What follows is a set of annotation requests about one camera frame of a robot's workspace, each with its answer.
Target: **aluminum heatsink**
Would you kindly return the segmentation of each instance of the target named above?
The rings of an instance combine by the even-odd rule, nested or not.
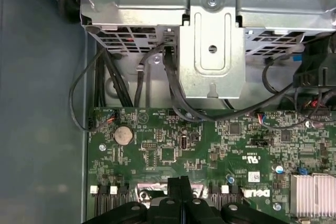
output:
[[[330,175],[292,175],[290,213],[296,217],[335,217],[336,178]]]

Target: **microchip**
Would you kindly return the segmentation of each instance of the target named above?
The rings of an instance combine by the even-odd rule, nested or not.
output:
[[[174,149],[173,148],[162,148],[162,161],[174,161]]]
[[[109,186],[99,186],[98,194],[108,194],[109,189]]]
[[[284,174],[277,174],[276,178],[277,178],[277,180],[284,180],[285,179],[285,175]]]
[[[230,135],[239,135],[240,134],[240,124],[239,123],[231,123],[229,126]]]
[[[281,131],[281,141],[282,142],[291,142],[291,136],[292,132],[291,131]]]
[[[200,134],[198,132],[192,132],[190,133],[189,138],[192,142],[198,142],[200,139]]]
[[[176,113],[174,112],[174,110],[168,110],[168,115],[173,116],[176,115]]]
[[[215,161],[211,161],[211,162],[210,162],[210,168],[212,168],[212,169],[217,169],[217,162],[215,162]]]
[[[239,193],[239,186],[237,185],[232,185],[229,187],[230,193],[231,194],[238,194]]]
[[[218,154],[217,154],[217,153],[213,153],[213,152],[211,152],[211,153],[210,153],[210,159],[211,159],[212,161],[216,161],[216,160],[218,159]]]

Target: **green circuit board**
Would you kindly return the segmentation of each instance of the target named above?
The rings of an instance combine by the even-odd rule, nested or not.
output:
[[[254,116],[188,123],[170,109],[135,108],[96,108],[94,123],[105,121],[111,113],[117,113],[116,120],[89,136],[88,219],[129,200],[148,204],[156,192],[166,191],[167,178],[187,175],[194,197],[210,198],[218,208],[238,200],[296,223],[291,213],[291,176],[336,175],[334,124],[272,131]],[[298,122],[290,111],[265,115],[266,123],[273,126]],[[335,116],[331,112],[328,118]],[[132,132],[127,145],[115,140],[121,126]],[[122,195],[108,191],[110,186],[123,191]],[[309,221],[333,223],[335,219],[312,217]]]

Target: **motherboard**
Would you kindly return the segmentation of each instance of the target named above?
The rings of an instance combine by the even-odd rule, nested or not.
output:
[[[136,108],[96,108],[92,123],[112,114],[89,136],[87,219],[128,201],[149,207],[167,193],[168,178],[186,175],[194,197],[218,209],[240,202],[288,223],[336,221],[334,123],[279,131],[254,115],[190,123],[171,109]],[[264,114],[271,126],[300,120],[292,111]]]

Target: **power cable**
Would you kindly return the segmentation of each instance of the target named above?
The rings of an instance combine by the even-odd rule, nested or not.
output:
[[[95,64],[95,61],[104,54],[104,50],[105,49],[101,49],[88,63],[88,65],[84,68],[84,70],[82,71],[82,73],[80,73],[80,75],[77,77],[77,79],[72,83],[71,87],[70,87],[70,91],[69,91],[69,107],[70,107],[70,114],[71,114],[71,118],[73,120],[73,122],[75,123],[75,125],[81,129],[82,131],[85,132],[97,132],[99,131],[101,128],[103,128],[104,126],[108,125],[109,123],[113,122],[114,120],[114,114],[111,115],[105,122],[101,123],[100,125],[93,127],[91,129],[87,129],[85,127],[83,127],[77,120],[76,115],[75,115],[75,110],[74,110],[74,91],[75,88],[78,84],[78,82],[81,80],[81,78],[87,73],[87,71]]]
[[[130,98],[130,95],[128,94],[127,87],[120,75],[120,72],[114,62],[111,60],[110,55],[106,50],[104,51],[102,57],[106,68],[111,76],[113,86],[117,92],[121,105],[123,107],[133,107],[132,100]]]
[[[137,89],[136,89],[135,96],[134,96],[134,107],[136,108],[138,108],[140,105],[141,91],[142,91],[143,81],[144,81],[144,76],[145,76],[144,74],[145,64],[150,57],[163,51],[163,49],[164,49],[163,44],[158,45],[157,47],[150,50],[147,54],[145,54],[139,62],[140,68],[138,70],[138,80],[137,80],[137,87],[136,87]]]
[[[168,77],[168,82],[170,84],[171,90],[172,90],[178,104],[184,110],[186,110],[191,115],[193,115],[194,117],[200,118],[200,119],[206,120],[206,121],[214,122],[214,121],[229,120],[229,119],[232,119],[232,118],[235,118],[235,117],[238,117],[238,116],[243,116],[247,113],[254,112],[255,110],[257,110],[259,108],[262,108],[264,106],[267,106],[267,105],[271,104],[274,100],[280,98],[289,89],[292,88],[292,84],[290,84],[287,87],[285,87],[283,90],[278,92],[277,94],[275,94],[272,97],[266,99],[265,101],[259,102],[255,105],[250,106],[248,108],[245,108],[243,110],[238,110],[238,111],[233,112],[233,113],[226,113],[226,114],[222,114],[222,115],[209,116],[209,115],[206,115],[206,114],[204,114],[202,112],[199,112],[199,111],[195,110],[194,108],[192,108],[187,103],[184,96],[182,95],[180,83],[179,83],[178,78],[175,74],[175,67],[174,67],[174,64],[173,64],[172,48],[171,47],[166,47],[165,48],[165,56],[164,56],[164,61],[163,62],[164,62],[164,65],[165,65],[165,70],[166,70],[166,74],[167,74],[167,77]]]

